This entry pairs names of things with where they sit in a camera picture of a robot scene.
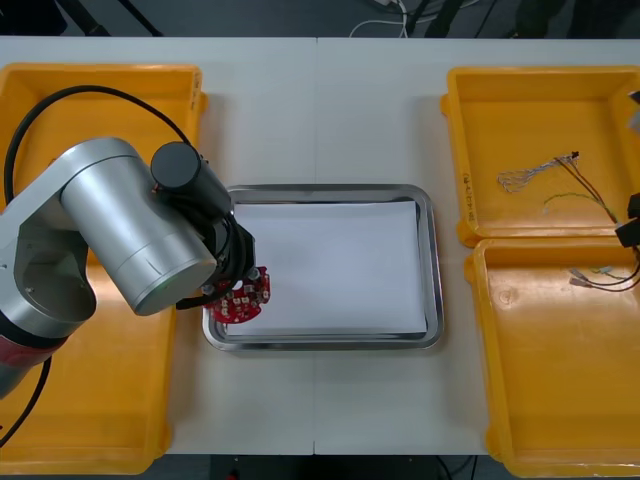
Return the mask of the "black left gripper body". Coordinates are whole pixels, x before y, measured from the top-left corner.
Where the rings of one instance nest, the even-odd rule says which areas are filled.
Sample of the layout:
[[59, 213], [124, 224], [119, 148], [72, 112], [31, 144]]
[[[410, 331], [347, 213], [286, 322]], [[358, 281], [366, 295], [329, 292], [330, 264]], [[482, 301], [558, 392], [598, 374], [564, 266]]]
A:
[[228, 290], [246, 279], [255, 267], [255, 239], [233, 215], [223, 221], [226, 239], [216, 254], [218, 268], [214, 274], [216, 290]]

